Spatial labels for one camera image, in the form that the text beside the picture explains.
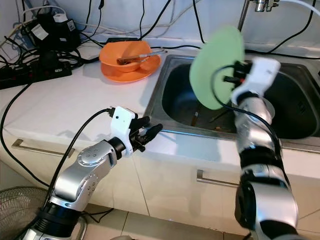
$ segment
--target orange bowl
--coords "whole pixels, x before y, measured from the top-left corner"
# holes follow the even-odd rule
[[[141,63],[132,62],[125,65],[119,65],[117,59],[148,54],[151,52],[151,48],[146,41],[109,42],[102,48],[99,59],[105,65],[114,67],[118,71],[128,73],[137,70]]]

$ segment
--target green plate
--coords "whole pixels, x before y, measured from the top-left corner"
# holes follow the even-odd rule
[[[245,48],[241,33],[234,26],[226,26],[215,32],[194,59],[190,68],[190,83],[197,99],[209,109],[216,110],[221,105],[211,89],[211,76],[219,68],[244,61]],[[232,76],[233,69],[222,70],[217,76],[214,89],[223,103],[231,97],[234,84],[223,82],[224,76]]]

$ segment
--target tile floor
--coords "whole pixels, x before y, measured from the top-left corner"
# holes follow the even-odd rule
[[[86,211],[98,213],[108,209],[89,204]],[[87,220],[88,227],[84,240],[110,240],[127,235],[136,240],[242,240],[244,237],[118,209],[103,217],[99,224],[89,217]],[[299,231],[299,233],[309,240],[320,240],[318,234],[306,231]]]

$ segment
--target fan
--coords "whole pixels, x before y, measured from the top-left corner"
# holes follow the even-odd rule
[[[47,191],[39,187],[13,187],[0,191],[0,238],[12,240],[37,215]]]

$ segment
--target faucet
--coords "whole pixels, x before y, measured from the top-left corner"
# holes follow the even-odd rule
[[[254,9],[255,12],[264,12],[265,10],[266,12],[271,12],[272,8],[279,6],[278,2],[280,0],[244,0],[241,16],[238,23],[238,29],[240,32],[242,30],[242,27],[246,19],[250,1],[256,3],[255,9]]]

